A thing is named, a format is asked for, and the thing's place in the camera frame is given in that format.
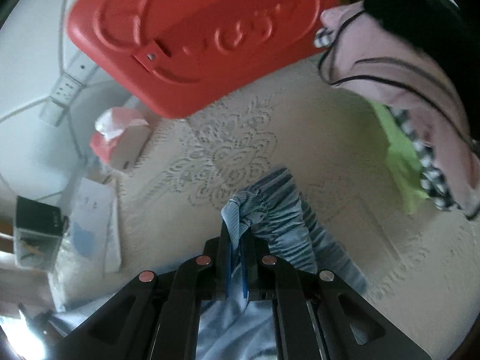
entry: silver rivet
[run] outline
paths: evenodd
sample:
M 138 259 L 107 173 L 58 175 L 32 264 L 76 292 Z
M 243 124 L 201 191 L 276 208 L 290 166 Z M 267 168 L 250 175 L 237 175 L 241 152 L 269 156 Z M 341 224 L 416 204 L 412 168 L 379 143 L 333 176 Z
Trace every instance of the silver rivet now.
M 200 266 L 207 266 L 212 262 L 212 259 L 208 256 L 198 256 L 196 262 Z
M 143 283 L 150 283 L 153 279 L 155 279 L 155 273 L 152 271 L 143 271 L 138 278 Z
M 271 256 L 271 255 L 263 256 L 262 257 L 262 262 L 266 266 L 274 266 L 277 263 L 277 257 Z
M 335 279 L 334 273 L 330 271 L 321 271 L 319 276 L 323 281 L 333 281 Z

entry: light blue cloth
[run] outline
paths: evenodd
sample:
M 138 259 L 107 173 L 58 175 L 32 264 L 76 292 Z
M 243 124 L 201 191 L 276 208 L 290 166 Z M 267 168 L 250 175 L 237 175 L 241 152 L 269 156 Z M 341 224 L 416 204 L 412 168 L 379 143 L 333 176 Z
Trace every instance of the light blue cloth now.
M 222 209 L 222 217 L 237 259 L 240 237 L 251 227 L 256 237 L 268 242 L 272 254 L 297 269 L 311 273 L 329 269 L 357 292 L 365 292 L 365 277 L 342 245 L 318 224 L 287 168 L 274 169 L 237 191 Z M 244 299 L 242 270 L 236 259 L 232 263 L 230 299 L 203 303 L 196 359 L 276 359 L 272 303 Z

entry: blue striped fabric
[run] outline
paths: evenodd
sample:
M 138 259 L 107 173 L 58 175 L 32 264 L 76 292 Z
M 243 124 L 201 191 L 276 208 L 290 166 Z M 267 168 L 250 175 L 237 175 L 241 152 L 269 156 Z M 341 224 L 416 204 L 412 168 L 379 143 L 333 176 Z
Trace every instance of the blue striped fabric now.
M 357 292 L 365 292 L 365 276 L 342 245 L 319 225 L 286 167 L 275 168 L 237 191 L 222 209 L 222 217 L 229 229 L 232 256 L 238 257 L 240 237 L 251 227 L 256 237 L 268 242 L 272 254 L 295 268 L 310 273 L 330 269 Z

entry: lime green cloth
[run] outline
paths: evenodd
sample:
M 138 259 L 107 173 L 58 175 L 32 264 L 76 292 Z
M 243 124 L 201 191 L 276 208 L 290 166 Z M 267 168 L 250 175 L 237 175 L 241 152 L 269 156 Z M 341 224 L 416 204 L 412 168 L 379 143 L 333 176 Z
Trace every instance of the lime green cloth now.
M 390 111 L 382 104 L 370 104 L 390 142 L 385 164 L 400 190 L 405 212 L 414 214 L 423 201 L 429 198 L 420 185 L 422 164 L 412 141 L 396 125 Z

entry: tiled wall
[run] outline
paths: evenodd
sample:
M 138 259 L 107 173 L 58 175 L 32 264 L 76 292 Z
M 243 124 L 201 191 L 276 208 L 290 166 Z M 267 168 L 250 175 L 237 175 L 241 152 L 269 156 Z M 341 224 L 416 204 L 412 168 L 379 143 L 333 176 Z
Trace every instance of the tiled wall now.
M 58 127 L 39 119 L 78 53 L 63 30 L 73 2 L 21 0 L 0 30 L 0 215 L 13 214 L 18 194 L 40 199 L 61 192 L 88 149 L 95 119 L 129 97 L 98 69 Z

